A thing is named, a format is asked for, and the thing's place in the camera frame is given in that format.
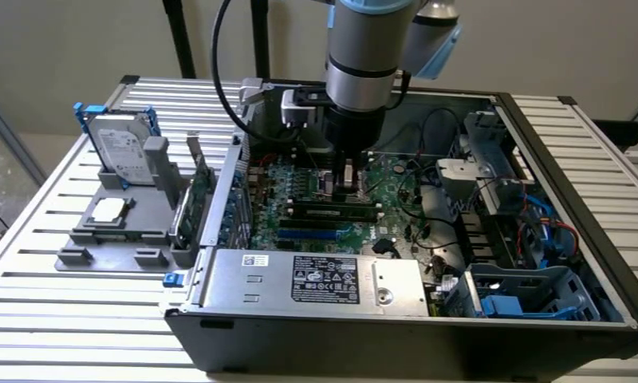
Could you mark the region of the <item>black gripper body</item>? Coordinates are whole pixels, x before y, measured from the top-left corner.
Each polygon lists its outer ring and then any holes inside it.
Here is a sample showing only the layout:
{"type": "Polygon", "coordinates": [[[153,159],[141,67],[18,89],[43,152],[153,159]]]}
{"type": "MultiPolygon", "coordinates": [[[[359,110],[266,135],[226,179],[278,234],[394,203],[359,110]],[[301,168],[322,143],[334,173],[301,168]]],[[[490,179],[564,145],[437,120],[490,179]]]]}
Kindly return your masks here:
{"type": "Polygon", "coordinates": [[[383,107],[370,112],[353,112],[330,106],[325,112],[325,139],[337,152],[354,154],[378,141],[386,116],[383,107]]]}

